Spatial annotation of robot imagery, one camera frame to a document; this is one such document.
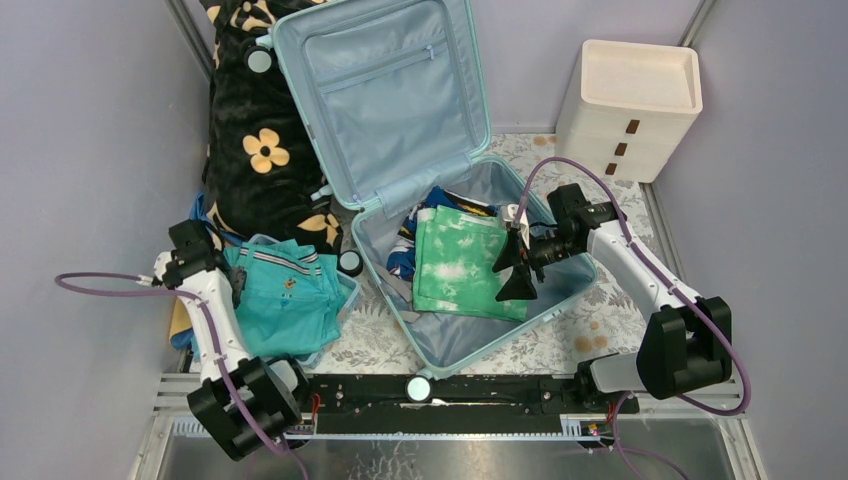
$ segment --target white storage drawer unit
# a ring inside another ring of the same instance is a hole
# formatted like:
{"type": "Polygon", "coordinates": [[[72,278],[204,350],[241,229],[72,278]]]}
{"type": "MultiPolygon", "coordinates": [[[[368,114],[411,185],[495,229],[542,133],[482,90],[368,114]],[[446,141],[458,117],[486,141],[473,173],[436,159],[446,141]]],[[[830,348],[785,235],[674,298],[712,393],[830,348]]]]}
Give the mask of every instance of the white storage drawer unit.
{"type": "Polygon", "coordinates": [[[599,175],[650,183],[702,107],[694,50],[587,40],[557,122],[556,153],[599,175]]]}

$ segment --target suitcase lid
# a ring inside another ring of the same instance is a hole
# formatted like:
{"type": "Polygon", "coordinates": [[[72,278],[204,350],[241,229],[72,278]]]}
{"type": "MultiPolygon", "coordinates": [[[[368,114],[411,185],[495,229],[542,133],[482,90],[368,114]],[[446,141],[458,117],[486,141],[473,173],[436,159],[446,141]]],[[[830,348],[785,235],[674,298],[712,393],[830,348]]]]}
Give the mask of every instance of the suitcase lid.
{"type": "Polygon", "coordinates": [[[283,18],[257,43],[275,49],[347,208],[400,211],[489,145],[468,0],[335,1],[283,18]]]}

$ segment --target black floral blanket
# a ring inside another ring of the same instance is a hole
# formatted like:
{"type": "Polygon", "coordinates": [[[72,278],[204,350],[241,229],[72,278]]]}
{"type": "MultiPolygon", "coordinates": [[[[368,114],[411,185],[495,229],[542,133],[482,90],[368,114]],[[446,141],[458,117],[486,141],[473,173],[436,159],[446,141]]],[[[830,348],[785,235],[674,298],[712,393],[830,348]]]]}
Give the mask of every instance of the black floral blanket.
{"type": "Polygon", "coordinates": [[[250,71],[244,54],[280,18],[324,0],[200,0],[215,26],[204,210],[248,239],[294,238],[337,253],[342,231],[329,207],[310,200],[324,183],[286,80],[274,65],[250,71]]]}

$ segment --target table surface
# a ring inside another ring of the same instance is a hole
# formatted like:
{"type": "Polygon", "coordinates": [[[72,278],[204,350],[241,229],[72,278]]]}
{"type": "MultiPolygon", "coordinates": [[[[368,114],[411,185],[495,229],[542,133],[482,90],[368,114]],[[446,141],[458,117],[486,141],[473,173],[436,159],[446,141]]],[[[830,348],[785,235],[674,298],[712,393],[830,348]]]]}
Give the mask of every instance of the table surface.
{"type": "MultiPolygon", "coordinates": [[[[622,443],[669,458],[692,479],[733,478],[722,432],[710,420],[622,420],[622,443]]],[[[633,479],[617,453],[588,455],[573,442],[479,439],[311,440],[297,450],[313,480],[633,479]]],[[[645,478],[677,480],[674,470],[630,456],[645,478]]],[[[162,479],[300,479],[290,456],[261,449],[231,461],[211,439],[175,437],[163,463],[162,479]]]]}
{"type": "MultiPolygon", "coordinates": [[[[525,178],[541,160],[554,154],[552,135],[495,135],[490,154],[504,158],[525,178]]],[[[633,225],[635,233],[657,252],[657,242],[636,182],[615,180],[609,187],[633,225]]],[[[574,169],[562,173],[554,165],[542,169],[532,189],[544,198],[557,186],[577,182],[590,201],[604,201],[603,191],[574,169]]],[[[345,248],[353,246],[345,236],[345,248]]],[[[645,331],[630,297],[600,264],[598,283],[571,312],[563,314],[509,342],[462,370],[463,374],[571,374],[577,362],[613,352],[637,351],[645,331]]],[[[362,298],[342,327],[342,336],[330,346],[314,373],[410,374],[423,363],[397,324],[369,275],[360,275],[362,298]]]]}

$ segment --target open suitcase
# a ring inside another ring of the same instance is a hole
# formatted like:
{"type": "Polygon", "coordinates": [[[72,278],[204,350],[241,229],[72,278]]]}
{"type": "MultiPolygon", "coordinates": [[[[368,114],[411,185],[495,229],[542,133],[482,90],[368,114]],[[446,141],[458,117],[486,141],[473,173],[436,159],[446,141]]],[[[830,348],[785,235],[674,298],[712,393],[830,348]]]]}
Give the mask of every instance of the open suitcase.
{"type": "MultiPolygon", "coordinates": [[[[257,44],[275,51],[336,199],[359,211],[353,238],[420,374],[457,373],[572,309],[595,282],[580,255],[545,269],[524,322],[424,313],[408,323],[411,305],[375,271],[434,185],[492,205],[517,203],[524,188],[503,159],[482,155],[491,127],[468,0],[334,1],[285,17],[257,44]]],[[[528,214],[553,222],[535,196],[528,214]]]]}

